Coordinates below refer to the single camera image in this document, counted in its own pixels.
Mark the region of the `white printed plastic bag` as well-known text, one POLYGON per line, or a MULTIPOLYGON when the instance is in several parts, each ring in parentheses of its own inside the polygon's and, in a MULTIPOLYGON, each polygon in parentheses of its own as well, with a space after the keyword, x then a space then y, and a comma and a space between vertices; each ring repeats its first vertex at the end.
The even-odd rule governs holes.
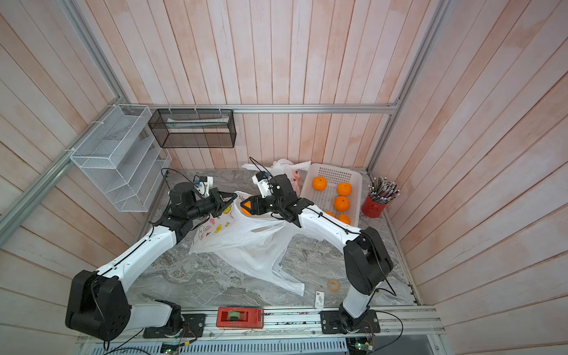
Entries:
POLYGON ((310 168, 311 162, 306 161, 298 164, 293 164, 291 161, 282 158, 274 161, 271 167, 263 167, 260 163, 251 163, 242 165, 245 170, 262 170, 264 173, 270 172, 272 175, 285 174, 291 182, 292 188, 299 195, 302 187, 302 178, 300 171, 307 172, 310 168))

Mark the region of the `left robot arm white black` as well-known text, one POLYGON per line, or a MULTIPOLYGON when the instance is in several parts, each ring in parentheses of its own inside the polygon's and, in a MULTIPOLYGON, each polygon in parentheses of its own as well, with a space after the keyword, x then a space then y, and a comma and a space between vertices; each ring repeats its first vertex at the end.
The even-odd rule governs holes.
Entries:
POLYGON ((176 184, 162 216, 146 235, 109 263, 92 272, 83 270, 72 279, 66 327, 107 343, 137 328, 153 328, 165 337, 181 334, 179 305, 165 300, 131 304, 127 291, 162 254, 210 217, 220 216, 236 198, 236 193, 216 188, 203 196, 192 182, 176 184))

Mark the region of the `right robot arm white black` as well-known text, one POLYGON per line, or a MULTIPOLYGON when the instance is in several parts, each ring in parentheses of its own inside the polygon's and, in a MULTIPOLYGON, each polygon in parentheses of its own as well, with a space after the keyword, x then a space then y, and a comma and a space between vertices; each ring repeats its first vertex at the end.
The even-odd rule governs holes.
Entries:
POLYGON ((299 198, 286 175, 271 176, 259 172, 252 178, 259 195, 241 203, 251 215, 270 214, 313 232, 343 253, 350 287, 346 298, 335 311, 321 311, 324 334, 373 334, 379 331, 377 312, 371 300, 377 286, 387 282, 393 269, 392 259, 379 232, 368 227, 360 229, 331 217, 312 201, 299 198))

